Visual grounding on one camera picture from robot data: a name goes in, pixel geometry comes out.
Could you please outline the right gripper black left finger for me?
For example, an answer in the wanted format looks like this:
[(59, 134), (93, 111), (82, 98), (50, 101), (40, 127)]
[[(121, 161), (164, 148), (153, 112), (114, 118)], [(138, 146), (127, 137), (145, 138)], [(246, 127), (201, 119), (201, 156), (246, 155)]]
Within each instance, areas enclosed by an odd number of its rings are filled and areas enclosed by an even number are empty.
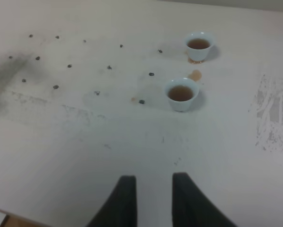
[(137, 189), (136, 177), (121, 176), (88, 227), (136, 227)]

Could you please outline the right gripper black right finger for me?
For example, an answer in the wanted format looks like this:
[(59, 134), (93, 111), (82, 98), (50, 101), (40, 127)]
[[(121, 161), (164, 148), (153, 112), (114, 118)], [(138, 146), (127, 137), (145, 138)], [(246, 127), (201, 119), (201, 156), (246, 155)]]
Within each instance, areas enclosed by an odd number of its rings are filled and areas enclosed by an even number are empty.
[(187, 173), (174, 173), (172, 176), (172, 223), (174, 227), (235, 226)]

